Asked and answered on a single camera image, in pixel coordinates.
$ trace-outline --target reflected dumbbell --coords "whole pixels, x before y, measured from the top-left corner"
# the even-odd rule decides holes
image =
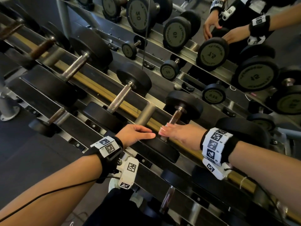
[[[184,11],[164,26],[163,45],[167,48],[180,50],[198,32],[201,17],[193,10]]]
[[[77,2],[85,10],[88,10],[88,11],[94,10],[95,5],[93,3],[93,0],[77,0]]]
[[[224,102],[227,98],[226,88],[222,85],[222,82],[219,80],[217,83],[210,84],[206,86],[203,90],[203,101],[211,105],[216,105]]]
[[[23,26],[26,26],[37,33],[42,33],[38,23],[21,6],[15,4],[13,7],[7,8],[0,3],[0,11],[15,20],[0,31],[0,52],[4,53],[11,47],[4,40],[9,38]]]
[[[126,6],[129,24],[134,32],[142,35],[147,29],[150,31],[155,23],[166,21],[171,13],[172,0],[129,0]]]
[[[134,37],[134,43],[126,41],[122,44],[122,52],[127,58],[134,60],[136,58],[138,49],[144,50],[146,45],[147,40],[136,35]]]
[[[269,148],[271,137],[267,130],[244,118],[221,118],[216,122],[215,127],[233,134],[246,143]]]
[[[161,75],[172,81],[179,74],[180,69],[186,65],[187,61],[172,54],[170,60],[165,61],[160,68]]]
[[[140,68],[132,63],[126,63],[117,70],[117,77],[125,87],[106,109],[94,102],[90,102],[83,110],[86,117],[105,130],[118,133],[125,125],[125,119],[116,112],[125,97],[131,92],[141,96],[147,95],[152,87],[151,79]]]
[[[129,0],[101,0],[103,13],[111,19],[115,19],[121,14],[121,7],[126,7]]]
[[[79,69],[89,63],[99,70],[105,70],[113,56],[108,45],[92,30],[81,27],[69,38],[72,47],[80,57],[59,77],[38,65],[22,78],[50,99],[69,107],[79,98],[77,91],[67,83]]]
[[[301,68],[281,68],[274,86],[277,91],[266,100],[266,105],[279,114],[301,114]]]
[[[227,107],[224,107],[222,112],[228,117],[236,117],[236,113],[233,111],[234,101],[230,101]]]
[[[274,117],[269,115],[269,113],[272,111],[268,110],[266,107],[254,100],[250,101],[248,111],[252,113],[247,117],[248,121],[258,124],[269,132],[275,129],[276,125],[274,122]]]
[[[228,31],[227,28],[213,31],[213,37],[200,46],[196,59],[199,67],[212,71],[224,64],[229,54],[229,45],[222,37]]]
[[[47,122],[36,118],[28,126],[41,135],[50,138],[61,131],[59,125],[69,117],[68,115],[70,114],[66,113],[64,108],[60,108]]]
[[[275,50],[266,44],[246,46],[239,54],[231,84],[243,92],[268,88],[279,73],[273,58]]]
[[[198,119],[203,112],[201,101],[183,91],[171,91],[165,99],[165,104],[176,109],[169,121],[171,124],[177,123],[182,114],[187,114],[191,120],[194,120]],[[142,140],[142,142],[172,163],[176,163],[180,156],[179,152],[168,143],[168,137],[158,136],[154,139]]]
[[[67,51],[71,48],[69,40],[55,25],[47,22],[45,26],[42,26],[41,28],[45,33],[46,40],[42,42],[36,49],[32,50],[28,54],[21,54],[13,48],[7,51],[7,55],[9,57],[11,57],[17,64],[28,70],[33,68],[37,64],[35,60],[40,58],[40,56],[50,49],[54,44],[57,44]]]

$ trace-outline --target hand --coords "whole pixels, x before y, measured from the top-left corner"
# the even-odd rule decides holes
[[[217,29],[222,28],[219,25],[219,11],[218,10],[213,10],[203,25],[205,40],[212,38],[212,34],[209,29],[211,25],[214,25]]]
[[[235,29],[230,30],[226,35],[222,38],[228,42],[228,44],[235,43],[241,41],[250,36],[249,25],[245,25],[242,27],[237,27]]]
[[[201,139],[205,132],[206,129],[193,124],[178,125],[167,123],[166,126],[160,128],[159,135],[176,139],[184,146],[197,151],[200,150]]]
[[[122,141],[123,148],[127,148],[138,140],[153,139],[156,137],[156,134],[142,125],[128,124],[115,136]]]

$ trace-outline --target black rubber dumbbell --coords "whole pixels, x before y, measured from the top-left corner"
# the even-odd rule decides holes
[[[263,129],[269,132],[275,129],[276,125],[275,125],[274,117],[269,115],[272,112],[271,110],[262,106],[260,103],[251,100],[249,102],[248,111],[252,113],[247,117],[248,121],[252,121],[258,124]]]
[[[172,54],[170,60],[165,61],[160,68],[161,75],[172,81],[179,74],[180,69],[186,65],[187,61]]]
[[[136,35],[134,37],[133,43],[126,41],[122,44],[122,52],[127,58],[134,60],[136,58],[138,49],[144,50],[146,45],[147,40],[142,38],[141,36]]]
[[[57,44],[67,51],[71,49],[69,40],[55,25],[47,22],[45,26],[42,26],[41,28],[47,39],[36,49],[32,50],[28,54],[21,54],[19,51],[11,48],[7,51],[7,56],[11,57],[20,66],[29,70],[37,64],[36,59],[40,58],[40,56],[54,44]]]
[[[214,30],[212,38],[205,41],[198,50],[197,65],[207,71],[212,71],[224,64],[229,54],[229,45],[222,38],[229,30]]]
[[[28,126],[41,135],[51,138],[56,133],[61,131],[58,121],[60,121],[60,118],[62,118],[65,113],[66,110],[64,108],[60,108],[52,117],[48,119],[47,122],[36,118],[30,122]]]
[[[228,117],[236,117],[236,113],[233,111],[234,101],[230,101],[227,107],[222,109],[222,112]]]
[[[126,7],[129,0],[101,0],[106,18],[116,19],[121,14],[121,7]]]
[[[277,91],[267,98],[265,104],[279,114],[301,114],[301,68],[299,66],[281,68],[274,86]]]
[[[275,50],[266,44],[248,45],[238,57],[238,67],[231,84],[243,91],[260,91],[268,88],[278,77],[279,68],[274,62]]]
[[[125,87],[120,91],[108,108],[103,108],[94,102],[90,102],[83,113],[105,130],[118,133],[125,124],[116,112],[125,97],[131,92],[145,96],[152,87],[151,79],[140,68],[132,63],[125,63],[121,69],[117,70],[117,77]]]
[[[271,136],[267,130],[244,118],[224,117],[216,122],[215,127],[233,134],[239,140],[246,143],[262,148],[269,148]]]
[[[88,11],[94,10],[95,5],[93,3],[93,0],[77,0],[77,2],[85,10],[88,10]]]
[[[155,23],[162,24],[171,13],[172,0],[129,0],[126,6],[130,26],[141,35],[145,35],[147,29],[149,32]]]
[[[85,63],[99,70],[106,70],[113,60],[108,45],[86,27],[80,27],[69,40],[80,57],[60,77],[40,65],[22,76],[30,85],[65,107],[72,106],[79,98],[77,91],[67,82]]]
[[[38,23],[21,6],[15,4],[11,8],[7,8],[5,5],[0,4],[0,11],[15,20],[0,31],[0,52],[5,53],[11,48],[5,40],[23,26],[39,34],[43,34]]]
[[[201,17],[193,10],[188,10],[169,20],[164,26],[163,45],[173,50],[180,50],[198,32]]]
[[[176,109],[169,121],[171,124],[176,124],[182,114],[186,114],[191,120],[194,120],[198,119],[203,112],[201,100],[183,91],[171,91],[165,99],[165,104]],[[142,140],[146,146],[160,153],[172,163],[176,163],[180,154],[168,141],[169,138],[162,136],[150,140]]]
[[[211,105],[216,105],[224,102],[227,98],[226,88],[222,85],[219,80],[217,83],[210,84],[203,90],[203,101]]]

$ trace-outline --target black pants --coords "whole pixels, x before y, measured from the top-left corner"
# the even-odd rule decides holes
[[[112,189],[101,205],[89,216],[83,226],[154,226],[159,223],[144,215],[130,201],[132,190]]]
[[[245,4],[241,0],[235,0],[232,6],[235,6],[236,8],[233,15],[229,17],[226,21],[223,21],[222,19],[220,19],[219,21],[220,26],[228,28],[229,30],[248,25],[254,18],[260,16],[259,13],[245,6]],[[269,34],[267,34],[265,37],[268,38],[271,34],[272,32],[269,32]],[[236,63],[239,53],[241,52],[242,49],[244,49],[248,45],[247,40],[248,38],[230,44],[230,52],[229,52],[228,60]]]

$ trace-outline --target gym floor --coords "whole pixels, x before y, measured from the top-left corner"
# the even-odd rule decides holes
[[[173,1],[181,5],[184,0]],[[203,22],[208,16],[210,1],[199,0],[194,6],[201,14]],[[50,21],[62,30],[55,0],[10,0],[8,4],[13,2],[21,3],[38,23],[44,24]],[[74,11],[69,12],[73,29],[76,28],[77,23],[87,25]],[[268,39],[269,44],[276,49],[276,60],[280,67],[301,64],[300,59],[297,59],[301,53],[300,32],[301,26],[290,27],[275,32]],[[202,30],[199,30],[194,41],[201,43],[202,34]],[[159,49],[150,53],[161,55]],[[15,63],[0,54],[0,74],[4,75],[15,66]],[[245,98],[241,98],[241,101],[246,103]],[[0,123],[0,193],[5,194],[0,197],[0,208],[30,186],[82,155],[78,149],[59,136],[47,138],[32,131],[28,123],[33,118],[32,114],[22,110],[15,119]],[[67,226],[73,222],[74,226],[81,226],[106,196],[108,183],[109,180],[102,185],[94,185],[63,225]]]

